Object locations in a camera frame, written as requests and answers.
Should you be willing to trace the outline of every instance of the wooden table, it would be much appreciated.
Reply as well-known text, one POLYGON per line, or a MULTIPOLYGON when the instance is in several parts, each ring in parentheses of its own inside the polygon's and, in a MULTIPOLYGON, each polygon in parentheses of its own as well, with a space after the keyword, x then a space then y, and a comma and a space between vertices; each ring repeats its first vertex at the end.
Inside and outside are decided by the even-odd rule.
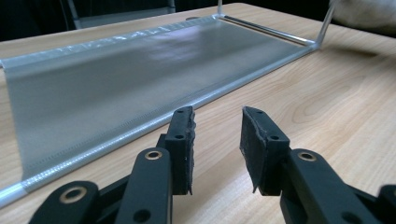
MULTIPOLYGON (((224 6, 236 18, 314 38, 321 25, 244 4, 224 6)), ((0 43, 0 58, 123 34, 188 17, 206 8, 140 21, 0 43)), ((196 110, 192 196, 174 197, 174 223, 282 223, 278 197, 252 194, 238 148, 242 106, 267 112, 291 147, 321 154, 346 183, 377 194, 396 183, 396 39, 331 25, 321 50, 196 110)), ((0 70, 0 187, 21 178, 21 164, 0 70)), ((167 126, 36 190, 0 210, 0 223, 26 223, 47 196, 73 180, 100 188, 128 175, 139 151, 155 146, 167 126)))

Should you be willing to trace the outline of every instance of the metal rivet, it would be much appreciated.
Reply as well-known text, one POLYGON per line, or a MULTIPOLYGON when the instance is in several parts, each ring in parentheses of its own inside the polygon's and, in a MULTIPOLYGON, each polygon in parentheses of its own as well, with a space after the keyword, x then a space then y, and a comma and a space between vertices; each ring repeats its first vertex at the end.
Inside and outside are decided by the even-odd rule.
POLYGON ((75 203, 87 194, 87 189, 82 186, 67 189, 59 198, 61 203, 75 203))
POLYGON ((300 152, 298 157, 304 161, 316 161, 317 157, 308 152, 300 152))
POLYGON ((148 153, 146 153, 145 157, 148 160, 154 161, 154 160, 158 160, 163 154, 161 153, 161 151, 150 151, 148 153))

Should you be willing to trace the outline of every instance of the screw hole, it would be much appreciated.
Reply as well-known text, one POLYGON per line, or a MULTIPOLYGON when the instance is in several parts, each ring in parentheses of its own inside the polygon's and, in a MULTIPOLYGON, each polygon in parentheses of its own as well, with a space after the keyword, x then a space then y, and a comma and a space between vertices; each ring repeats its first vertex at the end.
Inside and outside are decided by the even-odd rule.
POLYGON ((59 200, 61 203, 75 203, 87 194, 87 189, 81 186, 73 187, 64 191, 59 200))
POLYGON ((151 216, 149 210, 142 209, 134 213, 134 221, 138 223, 147 222, 151 216))
POLYGON ((361 219, 353 213, 343 212, 341 216, 347 223, 361 224, 361 219))
POLYGON ((302 159, 304 161, 315 161, 317 159, 316 156, 312 155, 311 153, 307 153, 307 152, 300 152, 298 154, 298 157, 300 157, 300 159, 302 159))
POLYGON ((150 161, 158 160, 163 154, 160 151, 150 151, 146 153, 146 159, 150 161))

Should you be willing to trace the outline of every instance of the wood grain surface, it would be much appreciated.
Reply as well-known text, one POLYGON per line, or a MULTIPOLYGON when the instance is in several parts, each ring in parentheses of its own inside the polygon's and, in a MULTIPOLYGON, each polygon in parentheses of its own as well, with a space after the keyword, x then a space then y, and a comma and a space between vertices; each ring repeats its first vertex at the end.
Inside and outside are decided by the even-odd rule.
MULTIPOLYGON (((86 30, 0 43, 0 58, 123 34, 188 17, 205 8, 86 30)), ((280 31, 314 38, 320 22, 252 7, 224 12, 280 31)), ((242 107, 268 113, 291 147, 321 154, 346 183, 376 195, 396 184, 396 40, 331 25, 323 47, 196 110, 193 195, 174 197, 174 223, 284 223, 278 197, 252 194, 239 150, 242 107)), ((167 126, 66 175, 0 210, 0 223, 27 223, 61 185, 90 180, 100 188, 128 175, 137 153, 167 126)), ((0 187, 21 179, 21 163, 0 70, 0 187)))

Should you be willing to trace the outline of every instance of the clear plastic sheet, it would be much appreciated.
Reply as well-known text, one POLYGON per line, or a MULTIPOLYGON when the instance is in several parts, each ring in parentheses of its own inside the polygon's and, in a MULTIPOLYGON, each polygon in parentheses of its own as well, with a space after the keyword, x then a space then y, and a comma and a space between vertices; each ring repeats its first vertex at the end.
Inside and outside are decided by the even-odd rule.
POLYGON ((0 202, 312 50, 205 17, 3 59, 23 177, 0 202))

